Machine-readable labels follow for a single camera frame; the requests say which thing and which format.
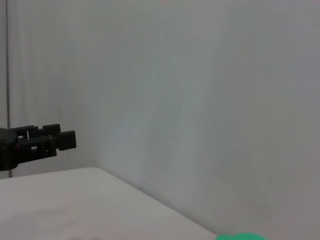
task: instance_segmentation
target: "green ball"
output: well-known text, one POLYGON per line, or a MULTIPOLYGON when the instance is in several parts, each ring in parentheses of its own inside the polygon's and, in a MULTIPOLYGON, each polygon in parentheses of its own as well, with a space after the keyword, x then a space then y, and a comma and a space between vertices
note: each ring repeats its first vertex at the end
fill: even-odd
POLYGON ((238 235, 220 235, 216 240, 267 240, 254 233, 240 233, 238 235))

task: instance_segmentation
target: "table surface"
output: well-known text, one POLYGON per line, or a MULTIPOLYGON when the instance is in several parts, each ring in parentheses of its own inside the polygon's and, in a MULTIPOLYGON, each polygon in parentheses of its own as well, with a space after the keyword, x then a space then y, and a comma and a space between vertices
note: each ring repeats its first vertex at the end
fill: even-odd
POLYGON ((214 240, 215 235, 98 168, 0 180, 3 240, 214 240))

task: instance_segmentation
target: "white wall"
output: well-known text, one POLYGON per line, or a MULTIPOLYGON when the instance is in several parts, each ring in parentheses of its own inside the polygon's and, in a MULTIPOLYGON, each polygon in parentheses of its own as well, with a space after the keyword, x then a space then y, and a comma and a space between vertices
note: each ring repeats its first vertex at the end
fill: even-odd
POLYGON ((78 148, 15 176, 103 168, 216 232, 316 239, 320 3, 11 0, 12 125, 78 148))
MULTIPOLYGON (((7 128, 6 5, 0 0, 0 128, 7 128)), ((0 171, 0 179, 8 177, 0 171)))

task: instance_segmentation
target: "black plastic part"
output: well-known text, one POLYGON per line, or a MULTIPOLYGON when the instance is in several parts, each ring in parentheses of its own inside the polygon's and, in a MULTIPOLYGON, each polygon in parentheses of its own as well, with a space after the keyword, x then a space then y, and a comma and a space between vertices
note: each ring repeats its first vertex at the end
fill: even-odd
POLYGON ((75 131, 61 132, 59 124, 0 128, 0 171, 19 164, 54 157, 60 151, 77 147, 75 131))

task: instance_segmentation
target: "metal pole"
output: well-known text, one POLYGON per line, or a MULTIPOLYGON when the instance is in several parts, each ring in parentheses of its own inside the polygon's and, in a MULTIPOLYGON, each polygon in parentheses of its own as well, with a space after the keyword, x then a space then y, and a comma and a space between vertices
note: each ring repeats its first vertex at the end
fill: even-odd
MULTIPOLYGON (((10 82, 9 82, 9 0, 4 0, 5 5, 5 66, 6 66, 6 116, 7 128, 10 128, 10 82)), ((12 170, 9 170, 9 178, 12 178, 12 170)))

